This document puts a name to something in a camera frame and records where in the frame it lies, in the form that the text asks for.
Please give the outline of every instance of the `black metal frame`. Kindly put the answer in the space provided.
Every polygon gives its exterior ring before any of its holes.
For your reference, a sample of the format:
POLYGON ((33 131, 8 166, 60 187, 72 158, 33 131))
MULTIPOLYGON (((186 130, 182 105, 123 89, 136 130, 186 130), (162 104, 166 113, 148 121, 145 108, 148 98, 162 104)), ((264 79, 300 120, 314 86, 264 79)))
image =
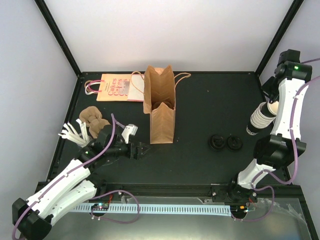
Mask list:
MULTIPOLYGON (((45 18, 47 24, 49 25, 53 35, 55 36, 58 44, 60 45, 63 53, 65 54, 67 60, 69 61, 74 73, 77 76, 77 82, 72 94, 71 102, 69 105, 69 108, 67 110, 67 114, 65 117, 64 122, 68 122, 71 120, 71 117, 74 113, 75 106, 77 103, 77 99, 80 93, 81 86, 83 84, 84 75, 88 74, 86 72, 81 72, 79 69, 76 60, 74 59, 66 41, 63 38, 62 33, 60 32, 53 16, 50 13, 50 10, 48 9, 45 0, 34 0, 40 9, 43 17, 45 18)), ((257 84, 260 86, 261 89, 261 81, 259 79, 259 76, 265 69, 267 63, 269 62, 271 56, 273 55, 274 51, 276 50, 279 42, 281 41, 282 37, 284 36, 286 30, 288 29, 290 23, 292 22, 293 18, 295 17, 296 13, 298 12, 300 6, 302 5, 304 0, 293 0, 288 12, 286 13, 281 25, 279 26, 276 34, 274 35, 267 51, 265 52, 258 68, 255 72, 252 72, 254 74, 257 84)), ((56 150, 54 152, 53 161, 50 166, 50 170, 47 176, 47 182, 52 180, 56 175, 58 171, 59 166, 59 158, 62 153, 62 149, 64 147, 65 140, 60 138, 56 150)), ((290 177, 290 173, 288 171, 287 167, 284 167, 283 169, 284 177, 288 180, 290 177)), ((37 186, 37 190, 41 189, 43 186, 45 186, 46 182, 39 182, 37 186)), ((316 228, 313 224, 304 194, 301 190, 300 186, 297 185, 275 185, 273 186, 275 190, 275 194, 277 198, 297 198, 299 199, 303 215, 305 217, 305 220, 307 222, 307 226, 311 235, 311 238, 313 240, 319 240, 316 228)), ((109 184, 109 189, 124 189, 127 190, 134 195, 137 196, 166 196, 166 197, 197 197, 197 198, 208 198, 212 196, 212 185, 155 185, 155 184, 109 184)), ((263 191, 259 193, 258 195, 260 198, 271 198, 271 193, 268 191, 263 191)))

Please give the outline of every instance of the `flat paper bag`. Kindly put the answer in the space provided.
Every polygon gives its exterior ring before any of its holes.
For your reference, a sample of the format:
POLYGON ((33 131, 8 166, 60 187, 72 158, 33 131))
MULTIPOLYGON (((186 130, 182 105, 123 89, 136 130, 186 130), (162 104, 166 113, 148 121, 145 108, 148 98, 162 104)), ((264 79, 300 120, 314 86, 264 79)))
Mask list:
POLYGON ((150 114, 150 143, 172 144, 175 134, 175 75, 165 69, 148 66, 144 74, 143 112, 150 114))

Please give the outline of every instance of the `white panel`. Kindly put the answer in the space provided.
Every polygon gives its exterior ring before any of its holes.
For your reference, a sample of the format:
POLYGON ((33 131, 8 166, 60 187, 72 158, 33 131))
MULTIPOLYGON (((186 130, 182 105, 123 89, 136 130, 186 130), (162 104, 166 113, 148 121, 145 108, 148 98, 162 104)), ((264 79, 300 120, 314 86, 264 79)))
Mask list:
POLYGON ((0 236, 8 240, 12 203, 46 179, 76 76, 35 1, 0 5, 0 236))
MULTIPOLYGON (((281 52, 287 49, 301 51, 300 60, 320 58, 320 1, 304 1, 279 46, 263 71, 260 79, 264 83, 273 76, 281 52)), ((309 63, 313 67, 312 77, 320 75, 320 61, 309 63)), ((294 181, 301 185, 313 223, 320 235, 320 81, 310 85, 306 91, 300 122, 301 141, 306 143, 305 153, 299 157, 299 170, 294 181)))
POLYGON ((292 0, 46 0, 82 71, 255 71, 292 0))

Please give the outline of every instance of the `folded paper bag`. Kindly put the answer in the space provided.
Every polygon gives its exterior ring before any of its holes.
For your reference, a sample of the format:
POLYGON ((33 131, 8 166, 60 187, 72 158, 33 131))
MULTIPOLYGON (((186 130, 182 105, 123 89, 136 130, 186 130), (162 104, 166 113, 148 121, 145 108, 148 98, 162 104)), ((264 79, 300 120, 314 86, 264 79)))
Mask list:
POLYGON ((150 143, 171 144, 175 135, 175 75, 165 69, 148 66, 144 73, 143 112, 150 114, 150 143))

